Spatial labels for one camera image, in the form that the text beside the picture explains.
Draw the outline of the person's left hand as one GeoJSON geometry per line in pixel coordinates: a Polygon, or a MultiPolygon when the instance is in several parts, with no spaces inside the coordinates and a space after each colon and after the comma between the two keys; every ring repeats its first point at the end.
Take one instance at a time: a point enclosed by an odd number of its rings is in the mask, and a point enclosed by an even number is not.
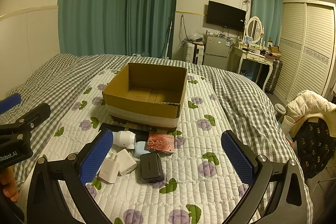
{"type": "Polygon", "coordinates": [[[8,167],[4,170],[1,170],[0,182],[3,186],[4,195],[13,202],[19,200],[19,192],[14,176],[14,168],[8,167]]]}

